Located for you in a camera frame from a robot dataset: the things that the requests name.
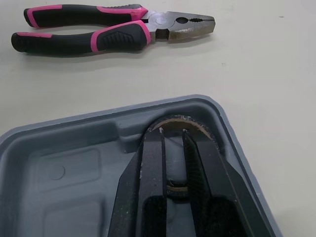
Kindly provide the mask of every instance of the pink and black handle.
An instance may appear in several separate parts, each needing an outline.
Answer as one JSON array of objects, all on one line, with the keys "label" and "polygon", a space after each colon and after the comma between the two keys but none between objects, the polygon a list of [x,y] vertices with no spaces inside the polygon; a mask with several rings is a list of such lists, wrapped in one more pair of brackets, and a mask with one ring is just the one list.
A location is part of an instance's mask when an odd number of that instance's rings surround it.
[{"label": "pink and black handle", "polygon": [[14,33],[13,47],[19,52],[39,54],[84,54],[103,50],[141,50],[151,42],[141,20],[131,21],[80,35]]},{"label": "pink and black handle", "polygon": [[24,10],[24,17],[35,28],[86,24],[113,26],[140,20],[147,12],[139,4],[115,7],[66,4],[28,8]]}]

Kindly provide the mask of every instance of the rubber grip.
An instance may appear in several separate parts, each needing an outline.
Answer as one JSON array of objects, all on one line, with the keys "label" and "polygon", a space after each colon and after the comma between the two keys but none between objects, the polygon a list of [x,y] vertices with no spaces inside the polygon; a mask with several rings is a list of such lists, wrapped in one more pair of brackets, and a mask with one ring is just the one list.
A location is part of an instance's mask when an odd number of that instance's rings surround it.
[{"label": "rubber grip", "polygon": [[141,50],[151,41],[142,21],[128,22],[80,35],[14,33],[12,46],[19,52],[39,54],[84,54],[103,50]]},{"label": "rubber grip", "polygon": [[139,4],[116,7],[66,4],[27,8],[24,17],[35,28],[85,24],[113,26],[140,20],[147,12]]}]

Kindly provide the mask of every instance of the black handle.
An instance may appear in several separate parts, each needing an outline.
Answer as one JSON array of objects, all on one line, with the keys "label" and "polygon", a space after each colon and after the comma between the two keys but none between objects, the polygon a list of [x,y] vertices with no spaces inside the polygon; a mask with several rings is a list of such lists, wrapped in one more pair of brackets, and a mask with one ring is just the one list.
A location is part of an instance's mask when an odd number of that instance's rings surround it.
[{"label": "black handle", "polygon": [[27,8],[24,17],[36,28],[84,24],[112,26],[140,20],[147,11],[139,4],[116,7],[66,4]]},{"label": "black handle", "polygon": [[84,54],[102,50],[141,50],[150,43],[142,21],[128,22],[80,35],[14,33],[12,46],[19,52],[39,54]]}]

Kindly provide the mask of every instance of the metal jaw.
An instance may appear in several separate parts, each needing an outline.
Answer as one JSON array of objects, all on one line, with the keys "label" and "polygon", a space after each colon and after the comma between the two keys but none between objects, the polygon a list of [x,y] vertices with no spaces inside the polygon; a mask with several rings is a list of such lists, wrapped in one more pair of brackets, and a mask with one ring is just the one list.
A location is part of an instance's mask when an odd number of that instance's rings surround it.
[{"label": "metal jaw", "polygon": [[212,16],[181,12],[156,13],[149,11],[142,18],[152,41],[156,39],[182,40],[212,33],[215,20]]}]

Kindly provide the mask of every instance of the pink grip accent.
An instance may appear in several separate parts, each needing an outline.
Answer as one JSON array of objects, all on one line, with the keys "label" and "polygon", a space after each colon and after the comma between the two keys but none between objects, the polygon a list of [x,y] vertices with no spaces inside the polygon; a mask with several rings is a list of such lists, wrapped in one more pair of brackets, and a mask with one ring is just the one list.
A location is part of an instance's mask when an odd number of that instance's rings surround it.
[{"label": "pink grip accent", "polygon": [[98,52],[99,51],[98,50],[98,45],[97,45],[97,39],[98,39],[98,36],[101,33],[109,31],[109,30],[112,30],[112,29],[115,29],[117,27],[126,26],[126,25],[130,25],[130,24],[138,24],[138,25],[140,25],[143,28],[143,31],[144,31],[144,33],[146,35],[147,44],[149,44],[151,42],[152,38],[150,36],[150,32],[149,32],[147,26],[145,25],[145,23],[142,22],[142,21],[131,21],[131,22],[119,24],[119,25],[116,25],[116,26],[111,26],[111,27],[108,27],[108,28],[105,28],[105,29],[102,29],[102,30],[94,32],[92,34],[92,37],[91,37],[91,50],[92,50],[92,52]]},{"label": "pink grip accent", "polygon": [[51,38],[52,34],[45,33],[28,33],[28,32],[17,32],[19,36],[32,36],[32,37],[42,37],[42,38]]},{"label": "pink grip accent", "polygon": [[34,11],[43,11],[43,10],[52,10],[52,9],[62,9],[62,5],[51,5],[51,6],[39,6],[30,8],[27,12],[30,23],[33,27],[39,28],[36,20],[34,19],[33,12]]},{"label": "pink grip accent", "polygon": [[148,12],[148,10],[144,7],[140,7],[136,9],[115,9],[115,8],[106,8],[102,6],[97,6],[97,9],[104,13],[130,14],[132,17],[132,21],[140,20]]}]

